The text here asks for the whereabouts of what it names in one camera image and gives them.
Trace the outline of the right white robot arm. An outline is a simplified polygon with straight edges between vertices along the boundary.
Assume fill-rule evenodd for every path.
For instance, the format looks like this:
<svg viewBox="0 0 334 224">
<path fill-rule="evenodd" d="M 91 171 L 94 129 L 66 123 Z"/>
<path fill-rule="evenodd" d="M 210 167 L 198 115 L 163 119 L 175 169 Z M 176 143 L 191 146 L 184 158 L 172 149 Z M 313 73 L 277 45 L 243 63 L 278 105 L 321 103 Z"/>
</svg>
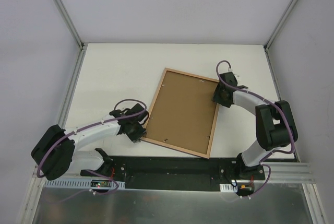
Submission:
<svg viewBox="0 0 334 224">
<path fill-rule="evenodd" d="M 213 93 L 213 102 L 230 108 L 241 107 L 255 116 L 256 140 L 236 158 L 235 174 L 247 179 L 260 164 L 283 147 L 298 139 L 291 107 L 287 101 L 272 102 L 239 86 L 232 72 L 219 74 L 219 83 Z"/>
</svg>

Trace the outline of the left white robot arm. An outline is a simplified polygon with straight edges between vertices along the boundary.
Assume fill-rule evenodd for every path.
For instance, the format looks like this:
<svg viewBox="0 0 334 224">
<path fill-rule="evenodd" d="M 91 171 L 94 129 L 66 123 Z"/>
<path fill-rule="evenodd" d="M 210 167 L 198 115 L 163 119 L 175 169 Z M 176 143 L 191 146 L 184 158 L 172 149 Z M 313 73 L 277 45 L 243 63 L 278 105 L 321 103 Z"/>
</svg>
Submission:
<svg viewBox="0 0 334 224">
<path fill-rule="evenodd" d="M 132 108 L 114 108 L 107 116 L 88 125 L 68 129 L 58 124 L 50 126 L 31 152 L 37 164 L 37 177 L 52 181 L 72 172 L 112 178 L 114 164 L 109 155 L 99 147 L 90 151 L 83 148 L 118 135 L 139 142 L 146 134 L 144 124 L 148 118 L 147 106 L 135 100 Z"/>
</svg>

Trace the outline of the brown cardboard backing board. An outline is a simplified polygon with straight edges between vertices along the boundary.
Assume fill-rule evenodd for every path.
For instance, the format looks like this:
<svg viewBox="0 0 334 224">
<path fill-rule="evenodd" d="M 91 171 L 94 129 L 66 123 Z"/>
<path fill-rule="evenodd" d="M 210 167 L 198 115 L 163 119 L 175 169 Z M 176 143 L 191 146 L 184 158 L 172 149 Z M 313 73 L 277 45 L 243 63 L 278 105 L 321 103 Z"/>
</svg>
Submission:
<svg viewBox="0 0 334 224">
<path fill-rule="evenodd" d="M 144 141 L 208 159 L 219 106 L 218 80 L 165 68 L 154 94 Z"/>
</svg>

